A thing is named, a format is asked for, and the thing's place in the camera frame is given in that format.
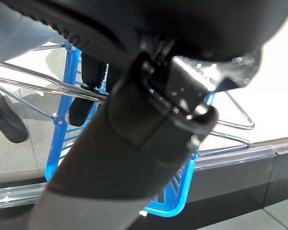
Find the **dark left robot hand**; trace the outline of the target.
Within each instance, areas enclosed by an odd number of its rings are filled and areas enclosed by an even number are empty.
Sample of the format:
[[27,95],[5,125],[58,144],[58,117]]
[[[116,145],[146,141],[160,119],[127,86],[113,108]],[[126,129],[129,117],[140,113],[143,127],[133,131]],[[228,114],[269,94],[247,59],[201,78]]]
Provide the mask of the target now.
[[125,75],[59,165],[30,230],[124,230],[216,125],[214,91],[244,87],[288,0],[7,0]]

